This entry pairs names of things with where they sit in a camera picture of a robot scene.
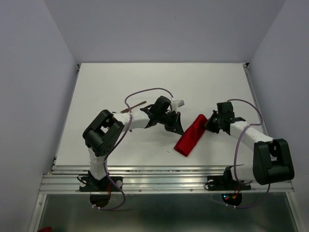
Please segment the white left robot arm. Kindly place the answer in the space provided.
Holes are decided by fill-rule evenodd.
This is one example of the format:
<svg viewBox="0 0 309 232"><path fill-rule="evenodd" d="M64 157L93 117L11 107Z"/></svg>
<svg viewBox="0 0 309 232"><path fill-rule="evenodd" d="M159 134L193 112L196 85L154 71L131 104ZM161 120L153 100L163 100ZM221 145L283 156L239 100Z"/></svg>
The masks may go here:
<svg viewBox="0 0 309 232"><path fill-rule="evenodd" d="M154 104L133 112L101 111L83 132L85 145L90 154L91 185L96 190L106 188L108 180L104 170L106 157L113 151L123 132L161 124L166 131L184 135L181 113L178 111L182 106L184 106L183 100L170 100L160 96Z"/></svg>

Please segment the dark wooden fork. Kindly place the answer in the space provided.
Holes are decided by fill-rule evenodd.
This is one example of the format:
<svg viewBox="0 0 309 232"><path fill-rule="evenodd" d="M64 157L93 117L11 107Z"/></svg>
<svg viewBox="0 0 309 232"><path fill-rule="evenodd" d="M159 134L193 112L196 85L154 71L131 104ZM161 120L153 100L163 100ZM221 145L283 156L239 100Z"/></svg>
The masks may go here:
<svg viewBox="0 0 309 232"><path fill-rule="evenodd" d="M144 105L146 103L147 103L147 101L142 101L142 102L140 102L140 103L138 103L138 104L136 104L134 106L131 106L131 109L137 108L138 106ZM127 113L127 112L129 112L128 108L122 110L120 113Z"/></svg>

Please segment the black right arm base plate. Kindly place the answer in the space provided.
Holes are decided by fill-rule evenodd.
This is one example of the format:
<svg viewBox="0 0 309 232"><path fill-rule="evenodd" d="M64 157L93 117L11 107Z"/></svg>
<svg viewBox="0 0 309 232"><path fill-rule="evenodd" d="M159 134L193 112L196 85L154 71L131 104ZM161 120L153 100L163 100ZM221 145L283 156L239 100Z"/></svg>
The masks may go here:
<svg viewBox="0 0 309 232"><path fill-rule="evenodd" d="M251 190L251 186L240 184L239 182L231 179L225 180L223 176L220 175L210 175L207 176L207 181L204 188L209 191L234 191L234 190Z"/></svg>

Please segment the red cloth napkin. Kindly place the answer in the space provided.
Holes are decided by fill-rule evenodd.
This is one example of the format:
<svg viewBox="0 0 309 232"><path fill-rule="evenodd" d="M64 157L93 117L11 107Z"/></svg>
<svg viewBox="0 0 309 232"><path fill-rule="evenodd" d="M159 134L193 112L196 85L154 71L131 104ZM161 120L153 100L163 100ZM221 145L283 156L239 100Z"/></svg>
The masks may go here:
<svg viewBox="0 0 309 232"><path fill-rule="evenodd" d="M191 126L184 132L184 135L180 137L174 146L174 150L184 157L188 157L206 131L205 125L207 122L208 119L203 114L199 114Z"/></svg>

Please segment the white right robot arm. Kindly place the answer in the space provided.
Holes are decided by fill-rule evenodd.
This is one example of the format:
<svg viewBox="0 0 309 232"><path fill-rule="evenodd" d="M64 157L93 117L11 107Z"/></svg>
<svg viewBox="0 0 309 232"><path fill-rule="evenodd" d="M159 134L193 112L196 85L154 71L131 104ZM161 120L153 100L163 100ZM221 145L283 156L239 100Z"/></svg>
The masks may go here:
<svg viewBox="0 0 309 232"><path fill-rule="evenodd" d="M288 142L261 133L245 119L236 117L232 101L220 102L214 110L205 129L212 133L223 131L237 139L233 165L226 167L219 182L232 189L239 183L249 185L257 182L268 185L290 181L295 177L294 166ZM253 152L250 165L237 165L240 144Z"/></svg>

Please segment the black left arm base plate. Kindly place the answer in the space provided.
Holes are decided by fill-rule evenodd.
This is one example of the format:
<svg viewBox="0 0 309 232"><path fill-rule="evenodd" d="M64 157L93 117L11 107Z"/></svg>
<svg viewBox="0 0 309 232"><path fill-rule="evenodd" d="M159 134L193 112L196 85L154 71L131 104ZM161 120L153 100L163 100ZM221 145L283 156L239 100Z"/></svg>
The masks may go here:
<svg viewBox="0 0 309 232"><path fill-rule="evenodd" d="M97 180L91 175L78 175L77 180L80 182L80 192L120 192L107 177Z"/></svg>

